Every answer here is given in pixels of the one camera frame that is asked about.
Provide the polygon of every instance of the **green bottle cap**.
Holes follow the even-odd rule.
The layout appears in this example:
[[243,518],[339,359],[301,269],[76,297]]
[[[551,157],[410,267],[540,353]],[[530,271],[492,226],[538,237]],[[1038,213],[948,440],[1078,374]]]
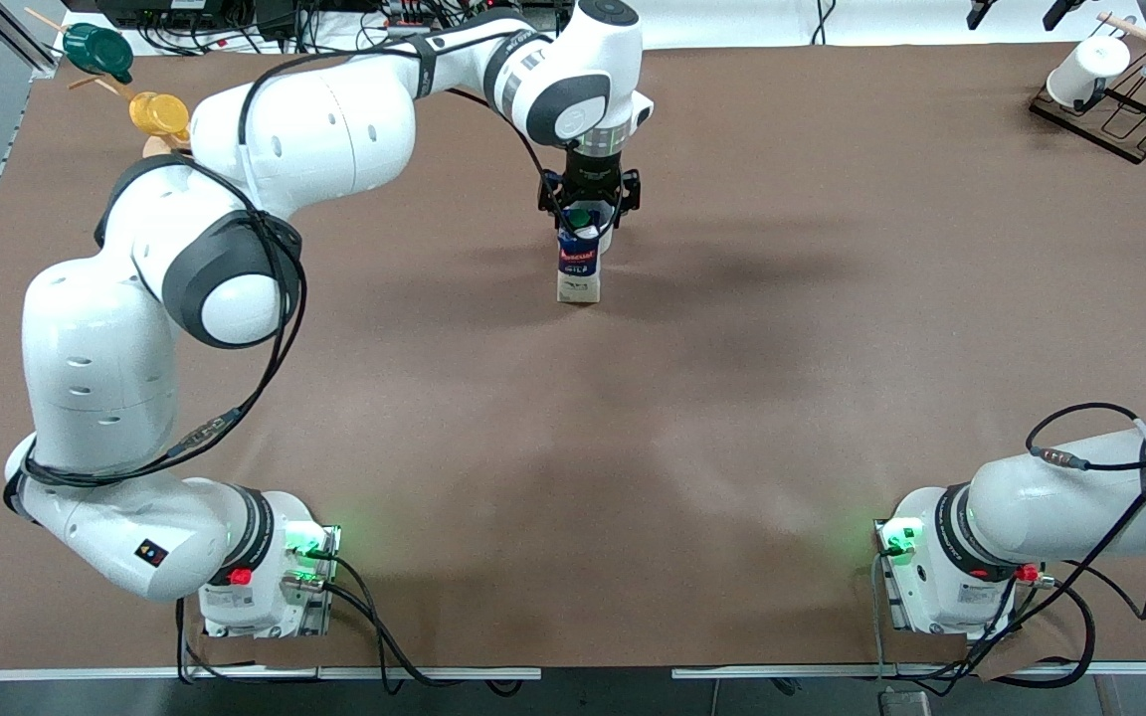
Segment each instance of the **green bottle cap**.
[[64,55],[83,72],[108,73],[123,85],[131,85],[132,45],[108,27],[77,23],[64,31]]
[[571,208],[568,212],[570,227],[584,228],[591,226],[591,213],[586,208]]

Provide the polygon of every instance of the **black square sticker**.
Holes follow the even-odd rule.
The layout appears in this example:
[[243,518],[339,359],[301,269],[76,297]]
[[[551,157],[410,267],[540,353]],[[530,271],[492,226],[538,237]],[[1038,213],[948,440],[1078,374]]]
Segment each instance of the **black square sticker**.
[[149,540],[141,541],[140,548],[135,550],[136,557],[144,559],[144,561],[155,567],[160,567],[163,559],[167,558],[168,553],[167,550],[159,548]]

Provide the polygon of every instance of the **white robotic arm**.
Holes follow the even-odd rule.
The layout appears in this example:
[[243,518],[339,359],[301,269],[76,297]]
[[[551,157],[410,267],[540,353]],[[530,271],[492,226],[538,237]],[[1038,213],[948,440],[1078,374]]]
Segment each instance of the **white robotic arm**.
[[[101,251],[29,285],[22,344],[37,432],[6,464],[10,506],[140,597],[199,590],[211,635],[323,629],[308,621],[322,595],[305,584],[331,567],[305,552],[337,549],[336,530],[289,494],[155,470],[176,422],[178,331],[236,349],[283,330],[300,249],[288,219],[399,175],[414,147],[414,101],[433,92],[482,94],[524,136],[565,147],[570,166],[595,164],[591,190],[607,181],[618,194],[623,141],[652,109],[636,92],[642,48],[627,5],[579,0],[555,41],[492,10],[333,68],[210,96],[194,113],[195,164],[136,164],[96,228]],[[578,199],[576,176],[565,178],[556,210]],[[267,213],[253,215],[248,200]],[[283,253],[269,253],[256,223]]]
[[1146,554],[1146,467],[1090,469],[1145,463],[1146,426],[1138,423],[997,459],[970,483],[906,495],[878,527],[879,543],[895,554],[887,585],[896,625],[980,638],[1019,567],[1081,561],[1114,525],[1101,554]]

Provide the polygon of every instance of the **white robot link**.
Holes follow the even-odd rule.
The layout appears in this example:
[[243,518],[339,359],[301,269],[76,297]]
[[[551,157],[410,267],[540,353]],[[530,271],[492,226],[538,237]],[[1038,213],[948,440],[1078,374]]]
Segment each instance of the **white robot link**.
[[[337,549],[336,532],[290,494],[179,480],[165,469],[250,407],[167,449],[178,331],[225,349],[270,336],[280,344],[301,268],[288,221],[394,180],[414,149],[422,96],[478,92],[528,140],[568,148],[578,166],[597,164],[599,180],[620,175],[622,144],[652,110],[636,92],[642,55],[634,10],[579,0],[554,41],[521,15],[490,10],[201,102],[195,159],[132,167],[96,227],[100,252],[29,284],[22,344],[36,432],[6,463],[9,506],[142,598],[199,591],[210,635],[321,630],[309,616],[328,612],[328,595],[313,580],[328,565],[311,554]],[[576,189],[576,176],[564,182],[568,195]],[[601,231],[617,218],[602,218]]]
[[981,639],[1005,628],[1014,605],[1006,584],[1021,567],[1146,554],[1145,423],[1084,403],[1037,431],[1085,408],[1127,414],[1135,430],[1057,448],[1030,435],[1028,453],[982,466],[970,483],[917,489],[878,526],[897,629]]

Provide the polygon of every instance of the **brown table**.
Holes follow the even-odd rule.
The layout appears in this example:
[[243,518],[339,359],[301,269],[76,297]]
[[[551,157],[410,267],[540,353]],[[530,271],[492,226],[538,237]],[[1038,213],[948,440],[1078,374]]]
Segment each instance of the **brown table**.
[[[399,180],[296,217],[301,344],[194,472],[344,525],[424,666],[870,661],[874,517],[1018,453],[1062,404],[1146,416],[1146,163],[1025,109],[1066,50],[650,54],[657,113],[627,151],[643,208],[586,308],[554,300],[550,221],[509,127],[423,101]],[[274,61],[141,58],[136,85],[193,104]],[[64,89],[76,78],[33,87],[0,186],[0,486],[31,430],[23,291],[94,250],[142,144],[113,95]],[[181,341],[181,426],[234,404],[264,359]],[[1145,569],[1108,562],[1136,589]],[[1083,589],[1097,656],[1146,660],[1146,622]],[[369,644],[343,616],[323,639],[207,647],[355,666]],[[170,606],[0,502],[0,669],[164,667],[172,650]]]

